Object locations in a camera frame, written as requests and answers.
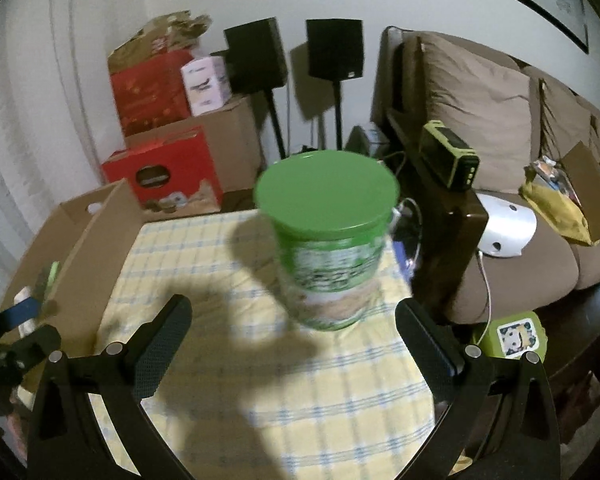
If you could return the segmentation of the large brown cardboard box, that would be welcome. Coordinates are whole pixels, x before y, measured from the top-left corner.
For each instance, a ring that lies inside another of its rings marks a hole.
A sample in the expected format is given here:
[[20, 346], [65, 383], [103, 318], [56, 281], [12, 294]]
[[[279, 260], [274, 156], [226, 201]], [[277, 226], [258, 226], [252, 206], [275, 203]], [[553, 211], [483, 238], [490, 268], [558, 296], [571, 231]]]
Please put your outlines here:
[[249, 190], [263, 167], [262, 148], [248, 96], [233, 96], [211, 113], [127, 136], [127, 148], [149, 141], [172, 140], [200, 127], [224, 192]]

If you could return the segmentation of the left black speaker on stand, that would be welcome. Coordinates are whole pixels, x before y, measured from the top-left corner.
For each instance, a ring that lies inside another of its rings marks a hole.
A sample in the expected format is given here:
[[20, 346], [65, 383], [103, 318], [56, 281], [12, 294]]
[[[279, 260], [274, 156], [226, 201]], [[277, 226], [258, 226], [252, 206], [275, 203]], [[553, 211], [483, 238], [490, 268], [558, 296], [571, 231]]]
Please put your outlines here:
[[261, 92], [264, 95], [278, 154], [284, 159], [287, 153], [273, 90], [286, 86], [288, 67], [277, 18], [262, 18], [224, 29], [223, 32], [228, 47], [227, 58], [234, 70], [232, 81], [237, 84], [235, 92]]

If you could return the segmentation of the black speaker on stand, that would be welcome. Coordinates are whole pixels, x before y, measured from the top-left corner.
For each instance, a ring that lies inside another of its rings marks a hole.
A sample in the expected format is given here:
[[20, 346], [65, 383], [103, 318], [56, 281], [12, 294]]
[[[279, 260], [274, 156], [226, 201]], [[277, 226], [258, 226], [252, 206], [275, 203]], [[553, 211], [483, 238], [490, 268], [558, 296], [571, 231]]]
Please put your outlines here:
[[273, 90], [286, 86], [288, 67], [277, 18], [262, 18], [224, 29], [223, 32], [228, 47], [227, 58], [234, 70], [232, 81], [237, 84], [235, 92], [261, 92], [264, 95], [278, 154], [284, 159], [287, 153]]
[[336, 147], [343, 148], [343, 81], [363, 77], [363, 21], [355, 18], [310, 18], [306, 20], [309, 75], [329, 81], [335, 100]]

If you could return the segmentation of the yellow cloth on sofa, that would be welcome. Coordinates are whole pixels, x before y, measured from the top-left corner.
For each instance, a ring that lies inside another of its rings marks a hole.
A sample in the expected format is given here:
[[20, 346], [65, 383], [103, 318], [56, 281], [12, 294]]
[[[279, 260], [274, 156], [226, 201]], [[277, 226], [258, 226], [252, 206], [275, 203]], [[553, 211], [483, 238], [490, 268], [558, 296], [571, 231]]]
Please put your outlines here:
[[573, 243], [595, 245], [583, 212], [568, 196], [533, 182], [524, 182], [519, 194], [560, 236]]

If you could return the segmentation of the green snack canister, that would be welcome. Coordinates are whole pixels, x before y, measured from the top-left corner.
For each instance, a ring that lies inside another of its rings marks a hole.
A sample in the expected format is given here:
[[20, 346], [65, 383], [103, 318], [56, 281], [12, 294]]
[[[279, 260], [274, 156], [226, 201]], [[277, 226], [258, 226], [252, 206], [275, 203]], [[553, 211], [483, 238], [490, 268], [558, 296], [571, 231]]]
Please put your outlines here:
[[254, 202], [273, 230], [280, 293], [293, 318], [316, 330], [362, 318], [378, 295], [398, 197], [389, 169], [351, 152], [298, 154], [261, 174]]

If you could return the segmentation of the right black speaker on stand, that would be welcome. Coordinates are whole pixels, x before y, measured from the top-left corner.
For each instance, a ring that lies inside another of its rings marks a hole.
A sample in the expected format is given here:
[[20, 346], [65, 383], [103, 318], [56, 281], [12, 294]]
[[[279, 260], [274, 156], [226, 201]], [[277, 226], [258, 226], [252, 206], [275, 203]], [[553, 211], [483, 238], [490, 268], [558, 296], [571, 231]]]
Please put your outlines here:
[[336, 147], [343, 148], [343, 81], [363, 77], [363, 21], [355, 18], [310, 18], [306, 20], [309, 75], [329, 81], [335, 100]]

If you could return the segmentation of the cardboard piece on sofa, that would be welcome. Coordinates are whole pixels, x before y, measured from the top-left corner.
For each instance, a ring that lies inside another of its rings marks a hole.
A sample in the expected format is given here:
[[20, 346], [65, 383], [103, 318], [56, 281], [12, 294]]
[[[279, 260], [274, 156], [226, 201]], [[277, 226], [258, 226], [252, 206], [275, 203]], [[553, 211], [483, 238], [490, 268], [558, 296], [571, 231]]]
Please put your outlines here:
[[600, 240], [600, 165], [589, 148], [578, 142], [560, 161], [578, 196], [593, 242]]

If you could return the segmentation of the green black radio device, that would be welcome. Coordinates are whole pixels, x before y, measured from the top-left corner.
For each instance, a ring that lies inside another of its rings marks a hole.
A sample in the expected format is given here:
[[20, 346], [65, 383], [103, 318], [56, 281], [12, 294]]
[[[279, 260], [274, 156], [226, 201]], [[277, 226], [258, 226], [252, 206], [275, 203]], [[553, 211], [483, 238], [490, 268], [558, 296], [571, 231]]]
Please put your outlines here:
[[422, 127], [418, 151], [448, 190], [464, 192], [474, 184], [480, 165], [477, 152], [441, 120]]

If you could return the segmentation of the open brown cardboard box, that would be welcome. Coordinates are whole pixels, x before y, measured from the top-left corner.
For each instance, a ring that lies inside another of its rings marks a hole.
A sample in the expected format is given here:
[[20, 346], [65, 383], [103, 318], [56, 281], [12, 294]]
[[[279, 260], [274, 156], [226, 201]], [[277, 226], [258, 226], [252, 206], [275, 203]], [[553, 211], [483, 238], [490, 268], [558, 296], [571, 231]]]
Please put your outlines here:
[[67, 356], [91, 356], [114, 284], [143, 224], [125, 180], [58, 205], [21, 258], [0, 308], [11, 307], [17, 292], [34, 286], [41, 271], [58, 261], [41, 322], [58, 330]]

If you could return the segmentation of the white round gadget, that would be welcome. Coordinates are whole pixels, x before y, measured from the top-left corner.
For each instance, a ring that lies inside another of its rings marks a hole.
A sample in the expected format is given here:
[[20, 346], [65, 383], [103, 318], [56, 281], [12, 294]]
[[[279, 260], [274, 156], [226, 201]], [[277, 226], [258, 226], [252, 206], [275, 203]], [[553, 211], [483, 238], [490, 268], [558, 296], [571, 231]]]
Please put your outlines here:
[[520, 257], [538, 226], [534, 211], [489, 194], [478, 193], [477, 197], [488, 214], [478, 243], [480, 252], [494, 258]]

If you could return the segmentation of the brown sofa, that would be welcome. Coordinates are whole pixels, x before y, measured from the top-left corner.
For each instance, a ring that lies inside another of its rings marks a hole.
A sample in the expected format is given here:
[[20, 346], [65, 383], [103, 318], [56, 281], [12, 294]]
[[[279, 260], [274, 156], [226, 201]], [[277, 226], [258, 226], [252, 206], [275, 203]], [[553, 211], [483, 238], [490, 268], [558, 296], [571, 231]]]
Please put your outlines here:
[[[600, 283], [600, 242], [560, 236], [544, 220], [521, 256], [476, 255], [485, 192], [515, 205], [524, 167], [539, 154], [539, 71], [483, 44], [389, 26], [381, 34], [372, 117], [405, 148], [398, 180], [424, 218], [420, 267], [412, 291], [442, 320], [477, 324], [561, 300]], [[439, 118], [475, 148], [477, 182], [451, 192], [418, 154], [422, 126]]]

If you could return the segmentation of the green handled window squeegee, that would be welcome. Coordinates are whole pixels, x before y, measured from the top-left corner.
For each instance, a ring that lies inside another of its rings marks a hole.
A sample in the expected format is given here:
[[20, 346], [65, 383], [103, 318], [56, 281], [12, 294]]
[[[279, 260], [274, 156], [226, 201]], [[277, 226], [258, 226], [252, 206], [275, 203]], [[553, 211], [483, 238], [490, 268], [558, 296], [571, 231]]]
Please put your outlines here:
[[61, 263], [59, 261], [52, 261], [46, 264], [44, 268], [38, 274], [38, 278], [35, 281], [32, 297], [40, 304], [44, 304], [50, 291], [52, 290], [56, 278], [58, 277]]

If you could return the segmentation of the red gift bag upper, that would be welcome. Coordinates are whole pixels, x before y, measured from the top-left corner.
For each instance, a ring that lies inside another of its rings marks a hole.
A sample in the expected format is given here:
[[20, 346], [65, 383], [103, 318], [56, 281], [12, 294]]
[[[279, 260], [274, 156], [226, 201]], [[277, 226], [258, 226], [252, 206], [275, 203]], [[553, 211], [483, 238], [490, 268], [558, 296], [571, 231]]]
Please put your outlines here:
[[192, 59], [187, 50], [172, 51], [110, 77], [124, 136], [192, 116], [181, 73]]

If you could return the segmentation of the white sheer curtain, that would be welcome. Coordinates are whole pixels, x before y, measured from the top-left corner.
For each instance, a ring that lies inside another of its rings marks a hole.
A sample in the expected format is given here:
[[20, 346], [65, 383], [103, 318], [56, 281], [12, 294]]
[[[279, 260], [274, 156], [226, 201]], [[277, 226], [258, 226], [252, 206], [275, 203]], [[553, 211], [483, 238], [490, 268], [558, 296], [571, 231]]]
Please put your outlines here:
[[146, 18], [144, 0], [0, 0], [0, 304], [55, 207], [121, 148], [107, 58]]

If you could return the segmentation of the white pink small box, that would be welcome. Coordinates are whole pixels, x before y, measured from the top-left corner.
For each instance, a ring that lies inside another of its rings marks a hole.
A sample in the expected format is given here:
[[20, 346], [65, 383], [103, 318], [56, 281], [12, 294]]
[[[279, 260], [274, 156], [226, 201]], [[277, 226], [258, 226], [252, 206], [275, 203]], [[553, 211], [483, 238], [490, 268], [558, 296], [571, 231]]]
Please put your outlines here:
[[194, 58], [181, 68], [181, 75], [193, 116], [214, 112], [232, 97], [225, 62], [220, 56]]

